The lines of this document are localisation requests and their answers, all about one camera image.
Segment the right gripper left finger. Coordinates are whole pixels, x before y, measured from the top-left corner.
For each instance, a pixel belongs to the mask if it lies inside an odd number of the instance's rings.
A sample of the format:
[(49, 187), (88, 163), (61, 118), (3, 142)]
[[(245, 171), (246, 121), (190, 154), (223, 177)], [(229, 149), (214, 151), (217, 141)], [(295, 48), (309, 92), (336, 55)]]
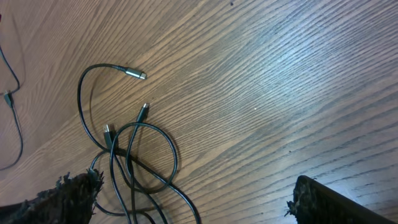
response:
[(60, 177), (53, 189), (36, 198), (1, 207), (2, 224), (87, 224), (102, 188), (103, 173), (87, 169), (75, 177)]

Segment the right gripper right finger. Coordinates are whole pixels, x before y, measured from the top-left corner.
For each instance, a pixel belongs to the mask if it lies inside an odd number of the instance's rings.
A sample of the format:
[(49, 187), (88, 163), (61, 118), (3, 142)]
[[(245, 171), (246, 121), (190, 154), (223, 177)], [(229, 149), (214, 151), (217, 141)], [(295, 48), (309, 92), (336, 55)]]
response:
[(298, 224), (395, 224), (306, 175), (300, 175), (287, 202)]

